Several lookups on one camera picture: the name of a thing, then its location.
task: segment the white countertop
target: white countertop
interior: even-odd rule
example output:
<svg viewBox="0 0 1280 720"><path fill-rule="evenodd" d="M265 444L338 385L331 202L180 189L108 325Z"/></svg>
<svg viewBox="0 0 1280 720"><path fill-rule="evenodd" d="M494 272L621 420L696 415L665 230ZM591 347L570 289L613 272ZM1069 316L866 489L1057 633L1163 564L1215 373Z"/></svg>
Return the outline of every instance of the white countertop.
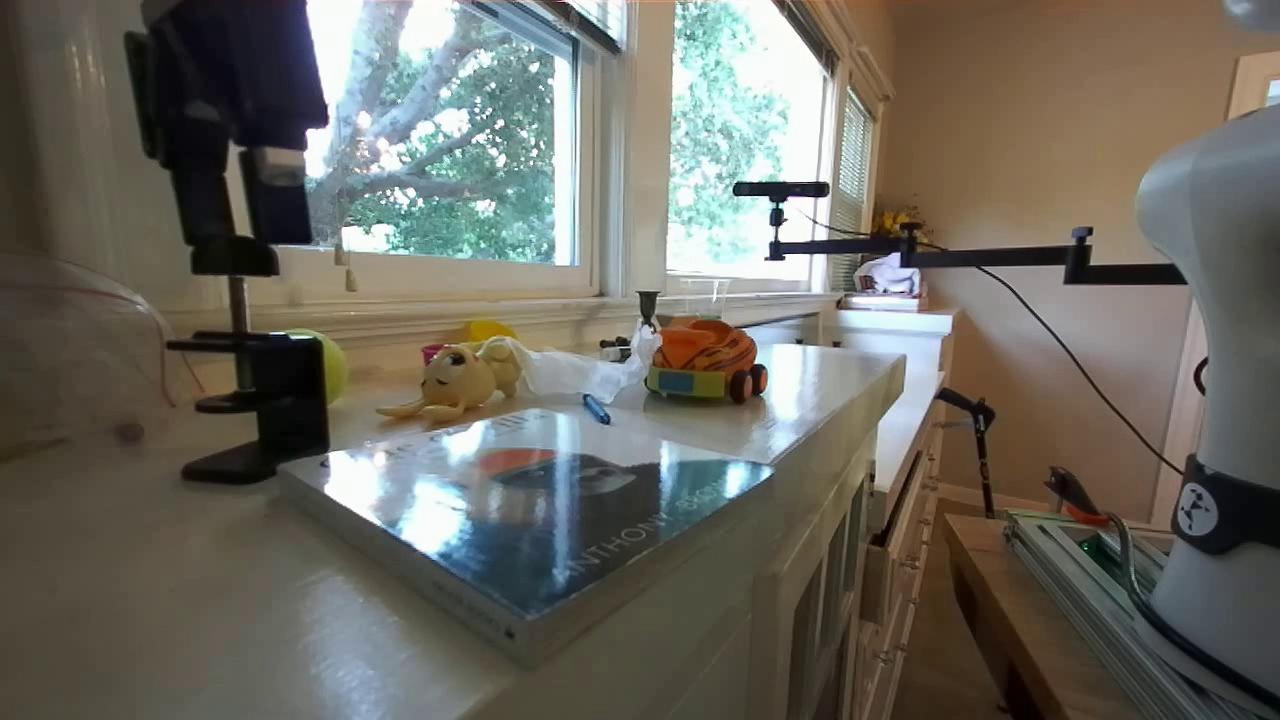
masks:
<svg viewBox="0 0 1280 720"><path fill-rule="evenodd" d="M643 404L616 433L780 463L834 411L874 429L903 380L819 347L764 365L762 404ZM177 480L237 433L247 426L180 415L149 454L0 463L4 717L461 717L527 673L286 504L275 480Z"/></svg>

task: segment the kitchen counter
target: kitchen counter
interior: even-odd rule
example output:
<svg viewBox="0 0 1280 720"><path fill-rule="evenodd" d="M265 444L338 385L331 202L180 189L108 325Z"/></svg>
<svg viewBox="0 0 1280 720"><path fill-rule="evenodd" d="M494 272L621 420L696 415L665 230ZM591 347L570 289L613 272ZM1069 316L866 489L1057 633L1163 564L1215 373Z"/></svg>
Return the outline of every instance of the kitchen counter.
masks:
<svg viewBox="0 0 1280 720"><path fill-rule="evenodd" d="M79 444L0 463L0 712L643 717L688 683L685 665L706 655L700 644L724 639L728 661L749 649L754 588L768 573L758 553L776 553L807 509L794 483L825 468L841 439L875 435L903 385L900 365L852 351L774 347L764 365L774 388L762 404L648 402L616 411L613 433L758 459L774 480L754 509L714 518L660 576L621 583L608 615L536 670L280 500L280 480L177 480L180 459L247 435L244 420L177 415L149 448ZM350 435L382 433L355 411Z"/></svg>

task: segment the tree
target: tree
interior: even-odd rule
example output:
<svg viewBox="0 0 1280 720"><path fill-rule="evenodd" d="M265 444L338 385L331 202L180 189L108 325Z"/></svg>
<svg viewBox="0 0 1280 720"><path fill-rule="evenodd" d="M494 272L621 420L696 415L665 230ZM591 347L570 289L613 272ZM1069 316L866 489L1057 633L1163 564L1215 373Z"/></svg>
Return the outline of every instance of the tree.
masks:
<svg viewBox="0 0 1280 720"><path fill-rule="evenodd" d="M754 90L754 51L762 44L739 6L677 0L673 220L714 260L762 254L762 240L732 235L746 205L728 189L780 171L790 110Z"/></svg>
<svg viewBox="0 0 1280 720"><path fill-rule="evenodd" d="M555 57L458 7L423 57L400 48L412 0L365 0L331 110L322 235L387 230L391 254L544 265L555 254Z"/></svg>

